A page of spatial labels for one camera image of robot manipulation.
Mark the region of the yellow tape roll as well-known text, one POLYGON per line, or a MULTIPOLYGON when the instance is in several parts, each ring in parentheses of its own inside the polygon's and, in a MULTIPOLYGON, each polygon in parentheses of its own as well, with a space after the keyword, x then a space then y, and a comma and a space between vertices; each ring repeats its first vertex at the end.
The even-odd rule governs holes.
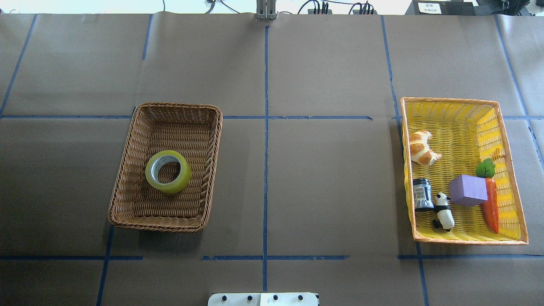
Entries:
POLYGON ((181 192, 188 186, 192 178, 192 169, 187 160, 177 151, 163 150, 148 160, 144 174, 150 186, 162 193, 174 194, 181 192), (178 175, 168 183, 161 183, 158 178, 160 170, 172 162, 179 164, 178 175))

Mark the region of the brown wicker basket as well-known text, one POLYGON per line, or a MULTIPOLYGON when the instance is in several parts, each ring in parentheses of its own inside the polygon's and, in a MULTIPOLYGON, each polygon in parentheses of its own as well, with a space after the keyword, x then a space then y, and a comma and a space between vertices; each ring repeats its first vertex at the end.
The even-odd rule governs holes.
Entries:
MULTIPOLYGON (((135 108, 108 211, 117 228, 195 233, 209 221, 223 124, 212 105, 146 102, 135 108), (188 186, 165 194, 145 177, 148 160, 163 150, 180 153, 192 169, 188 186)), ((159 172, 161 183, 179 174, 179 164, 159 172)))

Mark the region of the yellow plastic basket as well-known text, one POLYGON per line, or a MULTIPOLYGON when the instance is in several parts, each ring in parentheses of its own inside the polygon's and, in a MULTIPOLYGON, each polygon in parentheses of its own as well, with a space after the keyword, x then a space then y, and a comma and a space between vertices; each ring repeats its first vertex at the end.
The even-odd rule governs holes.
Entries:
POLYGON ((504 118, 498 102, 482 99, 403 97, 402 145, 404 186, 412 236, 415 241, 442 244, 527 245, 529 236, 516 182, 504 118), (411 161, 410 136, 427 130, 429 147, 442 158, 434 165, 411 161), (413 179, 430 180, 433 193, 450 194, 449 182, 460 175, 474 176, 484 159, 495 165, 498 191, 498 232, 486 223, 479 207, 451 204, 455 227, 433 227, 433 212, 415 211, 413 179))

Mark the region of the black power strip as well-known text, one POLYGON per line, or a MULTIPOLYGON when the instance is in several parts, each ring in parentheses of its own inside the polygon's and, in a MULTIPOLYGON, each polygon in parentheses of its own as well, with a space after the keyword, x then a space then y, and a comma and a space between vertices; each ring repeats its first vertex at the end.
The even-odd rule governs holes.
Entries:
POLYGON ((369 1, 342 2, 338 0, 313 0, 310 8, 305 8, 309 15, 377 15, 378 12, 369 1))

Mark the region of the toy croissant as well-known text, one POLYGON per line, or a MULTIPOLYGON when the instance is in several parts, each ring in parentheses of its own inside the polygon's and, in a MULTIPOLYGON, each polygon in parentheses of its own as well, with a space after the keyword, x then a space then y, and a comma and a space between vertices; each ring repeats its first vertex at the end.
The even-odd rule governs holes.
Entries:
POLYGON ((429 140, 433 137, 428 130, 419 130, 409 137, 411 161, 419 165, 430 166, 437 163, 442 155, 430 149, 429 140))

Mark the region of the small black jar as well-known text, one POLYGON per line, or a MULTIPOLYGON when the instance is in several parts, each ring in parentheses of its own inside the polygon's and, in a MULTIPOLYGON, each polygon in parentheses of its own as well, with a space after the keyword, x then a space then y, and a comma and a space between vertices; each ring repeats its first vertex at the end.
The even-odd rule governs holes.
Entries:
POLYGON ((432 187, 428 178, 414 178, 414 211, 427 212, 434 209, 432 187))

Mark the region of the toy panda figure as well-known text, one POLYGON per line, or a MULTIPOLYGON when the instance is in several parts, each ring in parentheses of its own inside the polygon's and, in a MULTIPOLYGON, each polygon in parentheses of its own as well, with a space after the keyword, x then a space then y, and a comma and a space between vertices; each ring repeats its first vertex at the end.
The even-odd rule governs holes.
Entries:
POLYGON ((435 229, 442 228, 443 230, 450 232, 455 227, 455 220, 451 213, 451 207, 449 205, 449 196, 443 192, 437 193, 435 196, 436 203, 433 211, 436 214, 436 218, 433 219, 433 227, 435 229))

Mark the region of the purple cube block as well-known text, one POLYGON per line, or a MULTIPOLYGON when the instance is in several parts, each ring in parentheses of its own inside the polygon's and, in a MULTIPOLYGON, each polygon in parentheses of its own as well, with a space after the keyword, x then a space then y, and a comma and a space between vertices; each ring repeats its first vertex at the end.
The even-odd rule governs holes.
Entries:
POLYGON ((450 201, 465 207, 474 207, 488 201, 485 178, 460 175, 449 182, 450 201))

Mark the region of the black box with label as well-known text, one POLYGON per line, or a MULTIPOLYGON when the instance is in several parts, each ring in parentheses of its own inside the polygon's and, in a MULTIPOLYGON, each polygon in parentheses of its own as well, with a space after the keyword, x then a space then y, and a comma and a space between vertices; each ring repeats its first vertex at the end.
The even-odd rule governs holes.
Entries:
POLYGON ((476 12, 472 2, 412 0, 405 15, 476 16, 476 12))

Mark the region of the toy carrot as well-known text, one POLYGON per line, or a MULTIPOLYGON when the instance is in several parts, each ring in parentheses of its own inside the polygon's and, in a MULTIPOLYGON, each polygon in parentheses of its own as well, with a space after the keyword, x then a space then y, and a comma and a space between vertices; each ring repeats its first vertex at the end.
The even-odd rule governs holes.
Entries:
POLYGON ((484 178, 487 200, 480 204, 484 220, 488 227, 499 233, 498 193, 495 179, 495 163, 491 158, 484 159, 476 166, 476 176, 484 178))

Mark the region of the aluminium frame post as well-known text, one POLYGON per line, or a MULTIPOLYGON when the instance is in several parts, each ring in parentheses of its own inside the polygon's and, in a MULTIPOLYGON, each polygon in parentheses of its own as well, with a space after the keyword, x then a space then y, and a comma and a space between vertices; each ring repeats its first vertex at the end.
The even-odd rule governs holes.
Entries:
POLYGON ((277 18, 276 0, 256 0, 256 19, 275 20, 277 18))

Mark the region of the white post base plate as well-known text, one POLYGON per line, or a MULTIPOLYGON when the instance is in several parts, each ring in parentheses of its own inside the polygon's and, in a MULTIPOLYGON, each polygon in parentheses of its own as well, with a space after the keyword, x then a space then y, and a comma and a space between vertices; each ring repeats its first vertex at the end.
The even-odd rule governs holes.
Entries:
POLYGON ((212 294, 208 306, 319 306, 313 292, 264 292, 212 294))

